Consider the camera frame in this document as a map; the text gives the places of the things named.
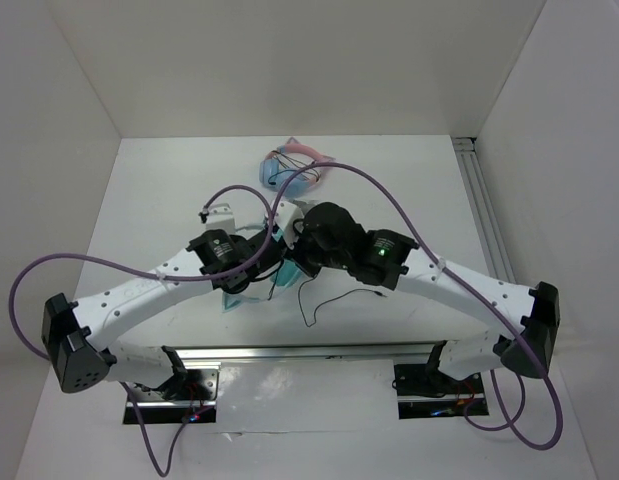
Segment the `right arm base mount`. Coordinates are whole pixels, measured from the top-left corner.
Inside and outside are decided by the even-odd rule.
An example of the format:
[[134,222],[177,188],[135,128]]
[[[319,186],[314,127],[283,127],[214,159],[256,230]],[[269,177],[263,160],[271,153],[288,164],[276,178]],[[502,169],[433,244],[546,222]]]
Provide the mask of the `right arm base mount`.
[[395,364],[392,388],[397,394],[401,420],[487,416],[489,409],[480,374],[463,381],[435,383],[426,375],[424,364]]

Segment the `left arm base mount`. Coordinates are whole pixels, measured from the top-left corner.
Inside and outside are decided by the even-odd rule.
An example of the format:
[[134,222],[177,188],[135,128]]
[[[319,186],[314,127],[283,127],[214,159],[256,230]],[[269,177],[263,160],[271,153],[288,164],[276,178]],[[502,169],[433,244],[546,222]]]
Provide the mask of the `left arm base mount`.
[[131,391],[147,425],[212,424],[217,417],[220,377],[218,362],[198,363],[188,370],[187,383],[168,398],[137,384]]

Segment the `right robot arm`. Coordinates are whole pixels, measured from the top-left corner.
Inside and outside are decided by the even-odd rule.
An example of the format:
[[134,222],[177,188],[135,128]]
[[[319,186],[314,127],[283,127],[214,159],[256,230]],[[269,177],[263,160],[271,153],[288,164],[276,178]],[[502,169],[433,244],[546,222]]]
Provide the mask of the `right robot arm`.
[[432,259],[415,239],[367,230],[330,202],[298,209],[284,237],[293,261],[309,276],[324,268],[342,270],[362,284],[434,300],[486,325],[479,334],[443,340],[432,349],[425,379],[433,390],[449,391],[458,381],[500,367],[526,378],[548,374],[560,324],[553,285],[516,285]]

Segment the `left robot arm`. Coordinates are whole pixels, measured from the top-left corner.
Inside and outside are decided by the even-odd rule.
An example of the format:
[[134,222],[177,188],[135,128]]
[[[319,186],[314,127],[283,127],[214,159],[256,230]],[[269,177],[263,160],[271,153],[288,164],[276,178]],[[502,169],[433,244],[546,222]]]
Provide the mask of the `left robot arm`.
[[140,347],[122,336],[159,313],[216,290],[238,294],[282,264],[287,247],[264,232],[246,239],[223,230],[195,238],[152,272],[91,297],[62,293],[44,304],[41,339],[60,389],[85,391],[101,381],[131,383],[173,399],[197,381],[175,348]]

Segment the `teal cat-ear headphones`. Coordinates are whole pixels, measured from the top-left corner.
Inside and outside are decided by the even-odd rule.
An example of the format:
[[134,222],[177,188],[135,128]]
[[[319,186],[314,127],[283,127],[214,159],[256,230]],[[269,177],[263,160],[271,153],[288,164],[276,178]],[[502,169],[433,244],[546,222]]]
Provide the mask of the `teal cat-ear headphones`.
[[[251,223],[238,227],[236,234],[231,238],[238,247],[238,251],[249,259],[264,243],[267,233],[268,218],[266,216],[259,223]],[[247,288],[238,293],[222,293],[222,311],[227,313],[246,304],[261,303],[273,300],[284,290],[294,286],[301,277],[301,270],[286,257],[288,249],[278,227],[273,228],[272,239],[267,248],[260,255],[257,262],[249,267],[245,273],[249,276],[250,284],[265,282],[269,284],[266,295],[250,293]]]

